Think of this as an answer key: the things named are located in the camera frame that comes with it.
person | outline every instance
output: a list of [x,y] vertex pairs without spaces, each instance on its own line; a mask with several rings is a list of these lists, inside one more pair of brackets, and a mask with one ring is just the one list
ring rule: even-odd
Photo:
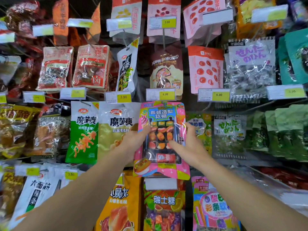
[[[194,127],[186,125],[185,147],[174,141],[171,147],[210,180],[248,231],[308,229],[307,217],[217,163],[196,138]],[[129,131],[118,147],[30,211],[13,230],[92,230],[124,166],[133,161],[150,130],[147,126],[139,133]]]

snack package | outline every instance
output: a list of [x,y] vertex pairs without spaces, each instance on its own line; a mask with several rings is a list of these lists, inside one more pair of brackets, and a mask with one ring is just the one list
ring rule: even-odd
[[20,63],[20,56],[0,57],[0,92],[7,91],[7,86]]
[[66,154],[66,163],[96,163],[98,108],[98,102],[71,102],[71,141]]
[[140,231],[141,178],[123,173],[124,184],[114,186],[94,231]]
[[51,177],[48,169],[42,170],[40,176],[28,176],[15,207],[8,229],[15,228],[27,215],[28,212],[40,206],[56,191],[59,179]]
[[266,86],[276,85],[275,38],[229,40],[232,99],[267,97]]
[[100,3],[96,7],[91,19],[93,20],[92,26],[89,28],[89,32],[87,32],[87,39],[91,44],[98,44],[101,27],[100,27]]
[[244,153],[247,116],[215,116],[214,137],[216,151],[220,154]]
[[116,91],[130,91],[135,94],[137,84],[137,53],[139,38],[135,39],[127,48],[117,53],[119,62],[119,75]]
[[281,21],[269,21],[264,23],[251,23],[252,11],[258,8],[275,6],[275,0],[234,0],[235,6],[238,9],[237,15],[237,38],[253,38],[262,37],[265,30],[279,28],[282,25]]
[[294,74],[293,66],[292,66],[288,51],[287,51],[284,36],[279,38],[278,58],[279,58],[279,68],[280,68],[280,77],[281,77],[282,85],[298,84],[297,79]]
[[78,49],[73,87],[107,90],[111,64],[108,45],[84,45]]
[[174,140],[185,145],[185,109],[180,102],[152,101],[141,104],[138,131],[150,125],[152,131],[135,152],[134,176],[160,173],[167,177],[188,180],[189,165],[169,146]]
[[299,84],[308,82],[308,38],[306,35],[308,35],[306,28],[285,35],[288,54]]
[[10,220],[10,218],[12,217],[14,208],[17,204],[24,183],[25,177],[15,176],[14,167],[4,167],[4,173],[1,181],[1,220]]
[[282,148],[286,159],[307,161],[307,143],[304,135],[304,124],[307,122],[306,105],[291,105],[289,108],[275,110],[279,133],[282,135]]
[[177,100],[183,94],[183,61],[181,42],[166,45],[155,45],[155,52],[151,55],[150,88],[175,88]]
[[183,9],[185,46],[203,45],[221,34],[221,25],[203,25],[202,14],[226,8],[225,0],[194,0]]
[[140,34],[142,0],[112,0],[111,18],[132,18],[132,28],[110,31],[114,42],[125,45],[137,39]]
[[284,157],[284,150],[282,149],[282,139],[281,134],[278,131],[275,111],[266,111],[265,120],[267,127],[267,134],[269,137],[269,153],[273,156],[282,156]]
[[71,86],[73,47],[44,47],[38,91],[60,91]]
[[127,104],[100,102],[98,159],[119,146],[126,132],[138,130],[140,105],[141,103],[135,102]]
[[17,156],[17,150],[22,150],[29,122],[39,110],[20,105],[0,105],[0,152],[3,156],[12,158]]
[[180,40],[181,0],[148,0],[147,36],[149,43],[163,44],[163,30],[151,30],[151,17],[176,16],[176,28],[165,29],[165,44]]
[[199,88],[223,88],[222,49],[188,46],[191,93]]
[[233,215],[216,188],[209,188],[205,176],[192,177],[193,231],[241,230],[241,222]]
[[68,44],[68,0],[59,0],[52,8],[52,19],[54,23],[54,44],[67,45]]
[[60,150],[60,134],[66,125],[61,117],[62,103],[43,106],[34,134],[33,151],[30,155],[42,155],[54,159]]
[[177,180],[178,190],[145,189],[144,204],[147,215],[143,231],[184,230],[185,221],[185,182]]
[[186,113],[186,122],[196,128],[196,136],[212,155],[212,116],[210,114]]
[[265,113],[256,111],[252,124],[252,148],[256,151],[268,151],[269,138],[266,130]]

person's right hand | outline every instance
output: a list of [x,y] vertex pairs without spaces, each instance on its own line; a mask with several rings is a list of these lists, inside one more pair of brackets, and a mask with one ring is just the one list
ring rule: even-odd
[[185,147],[175,141],[169,141],[170,147],[179,154],[192,167],[200,170],[207,160],[211,159],[207,150],[205,150],[202,142],[196,137],[195,127],[185,123],[187,126],[187,134]]

pink candy package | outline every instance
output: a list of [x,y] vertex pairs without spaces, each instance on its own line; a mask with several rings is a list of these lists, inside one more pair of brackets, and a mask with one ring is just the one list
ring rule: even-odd
[[194,0],[183,9],[185,46],[202,45],[221,34],[221,25],[202,25],[202,15],[226,8],[225,0]]
[[165,43],[180,40],[181,0],[148,0],[147,36],[150,43],[163,44],[163,30],[150,30],[150,18],[164,16],[176,16],[176,28],[165,29]]
[[163,174],[188,180],[189,165],[171,149],[169,141],[185,146],[186,126],[183,103],[152,101],[141,104],[138,132],[151,126],[142,146],[135,152],[133,176]]
[[223,88],[223,50],[188,46],[191,93],[199,88]]

rainbow candy package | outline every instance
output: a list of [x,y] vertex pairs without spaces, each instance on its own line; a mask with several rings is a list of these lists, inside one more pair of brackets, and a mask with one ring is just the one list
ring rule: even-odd
[[160,173],[189,180],[189,165],[170,148],[174,140],[185,146],[186,126],[183,103],[152,101],[141,104],[138,131],[150,125],[152,130],[135,152],[134,176]]
[[204,176],[192,177],[193,231],[240,231],[241,222]]
[[177,190],[145,189],[147,215],[143,231],[181,231],[185,220],[185,182],[177,180]]

